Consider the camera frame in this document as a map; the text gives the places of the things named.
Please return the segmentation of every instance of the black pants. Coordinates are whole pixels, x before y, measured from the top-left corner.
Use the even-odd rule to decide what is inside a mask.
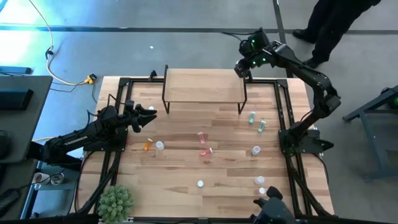
[[[319,0],[313,8],[305,34],[316,39],[314,60],[326,62],[343,34],[372,4],[367,0]]]

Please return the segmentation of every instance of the wooden tabletop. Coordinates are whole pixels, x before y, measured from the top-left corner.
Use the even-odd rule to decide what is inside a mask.
[[[116,96],[118,83],[119,77],[104,77],[97,110],[106,106],[109,93]],[[297,120],[310,109],[308,98],[301,80],[288,79],[288,83]],[[267,198],[258,193],[259,187],[269,186],[277,187],[292,209],[285,159],[277,137],[279,120],[274,88],[267,84],[248,84],[247,88],[248,102],[241,115],[236,113],[235,104],[207,103],[174,103],[173,113],[166,114],[161,83],[134,84],[132,99],[145,108],[154,106],[158,117],[141,133],[129,128],[117,183],[126,186],[136,198],[137,206],[130,216],[248,218],[260,211],[252,201]],[[253,125],[248,122],[251,111],[256,112]],[[267,126],[259,134],[261,120],[266,121]],[[213,148],[211,156],[199,155],[203,146],[198,132],[203,132],[207,144]],[[164,142],[165,149],[158,151],[152,146],[144,151],[147,138]],[[262,149],[256,156],[250,153],[254,146]],[[95,152],[85,164],[78,208],[98,185],[103,157],[103,152]],[[302,157],[309,189],[324,208],[333,213],[322,163],[313,155]],[[254,183],[259,175],[266,180],[262,185]],[[202,188],[197,187],[199,180],[204,182]],[[298,194],[304,211],[300,190]]]
[[[244,83],[230,69],[167,70],[166,102],[242,103]]]

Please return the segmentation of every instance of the black shoe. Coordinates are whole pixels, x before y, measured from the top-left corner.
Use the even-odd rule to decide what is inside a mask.
[[[305,33],[305,30],[302,30],[302,29],[295,29],[295,30],[293,30],[293,36],[294,36],[295,38],[297,38],[297,39],[304,40],[304,41],[306,41],[306,42],[308,42],[308,43],[310,43],[310,44],[315,44],[315,42],[317,41],[316,38],[314,38],[314,37],[309,37],[309,36]]]
[[[307,66],[309,66],[312,69],[316,69],[323,62],[319,62],[319,61],[315,60],[314,58],[310,58],[310,59],[306,60],[303,63],[304,63],[304,65],[307,65]]]

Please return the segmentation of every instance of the person's leg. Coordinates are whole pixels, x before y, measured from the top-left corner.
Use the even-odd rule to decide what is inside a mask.
[[[337,46],[343,34],[362,12],[370,7],[369,1],[338,1],[315,43],[312,60],[318,64],[327,62],[331,51]]]
[[[293,36],[314,44],[317,41],[319,31],[328,20],[328,16],[331,14],[334,5],[335,0],[318,0],[313,8],[307,28],[294,30]]]

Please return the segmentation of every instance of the floor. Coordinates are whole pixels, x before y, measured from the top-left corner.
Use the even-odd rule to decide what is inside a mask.
[[[151,70],[171,68],[232,68],[241,58],[239,42],[218,34],[224,29],[270,30],[269,38],[286,40],[298,58],[311,56],[312,45],[294,39],[290,29],[304,28],[316,0],[35,0],[51,26],[161,28],[145,32],[54,32],[56,57],[51,69],[58,76],[79,82],[94,73],[149,75]],[[281,21],[275,16],[281,14]],[[359,120],[345,124],[341,117],[374,98],[398,81],[398,1],[383,0],[352,26],[319,70],[338,90],[342,104],[316,125],[322,138],[335,143],[325,153],[335,213],[345,218],[396,222],[397,179],[365,182],[362,176],[376,165]],[[41,26],[43,21],[28,1],[12,0],[0,12],[0,62],[28,66],[34,75],[47,75],[44,52],[50,45],[48,32],[4,30],[12,24]],[[286,77],[284,70],[258,68],[256,77]],[[98,82],[95,97],[101,82]],[[57,89],[68,86],[53,85]],[[51,91],[35,138],[57,136],[86,123],[85,110],[93,111],[92,86],[72,93]],[[74,153],[80,157],[81,151]],[[59,201],[69,193],[40,192],[34,207],[42,216],[65,214],[69,205]]]

